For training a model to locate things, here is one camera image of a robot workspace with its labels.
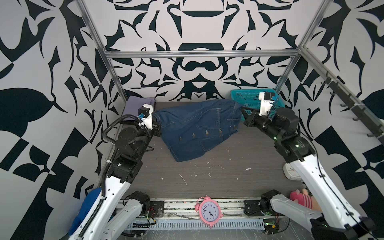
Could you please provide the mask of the purple grey skirt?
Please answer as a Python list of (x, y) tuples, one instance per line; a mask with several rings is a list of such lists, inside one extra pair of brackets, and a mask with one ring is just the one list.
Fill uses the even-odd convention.
[(136, 96), (130, 96), (126, 102), (122, 115), (130, 114), (137, 117), (139, 115), (139, 108), (141, 108), (144, 104), (154, 106), (155, 98), (139, 98)]

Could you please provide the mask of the dark navy garment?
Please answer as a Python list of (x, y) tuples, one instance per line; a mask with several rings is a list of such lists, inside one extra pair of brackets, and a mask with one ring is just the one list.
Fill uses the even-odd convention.
[(161, 109), (153, 113), (161, 138), (176, 162), (202, 157), (239, 131), (242, 105), (210, 100)]

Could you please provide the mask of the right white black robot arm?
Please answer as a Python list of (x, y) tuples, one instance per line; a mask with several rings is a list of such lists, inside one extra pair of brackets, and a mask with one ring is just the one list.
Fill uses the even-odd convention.
[(311, 210), (271, 190), (261, 195), (262, 214), (282, 214), (311, 232), (315, 240), (357, 240), (373, 232), (373, 220), (348, 203), (322, 167), (318, 153), (298, 135), (300, 119), (293, 110), (278, 108), (272, 119), (257, 109), (242, 107), (241, 112), (245, 126), (258, 128), (274, 141), (277, 152), (299, 174), (321, 208)]

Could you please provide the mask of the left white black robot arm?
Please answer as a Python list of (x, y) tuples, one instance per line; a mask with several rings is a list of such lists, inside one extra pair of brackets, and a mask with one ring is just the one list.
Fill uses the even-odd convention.
[(148, 212), (150, 197), (136, 191), (129, 196), (124, 207), (114, 213), (143, 165), (142, 158), (154, 131), (151, 113), (140, 113), (137, 117), (123, 115), (104, 130), (103, 139), (112, 143), (116, 152), (106, 162), (101, 192), (69, 236), (71, 240), (116, 240), (134, 219)]

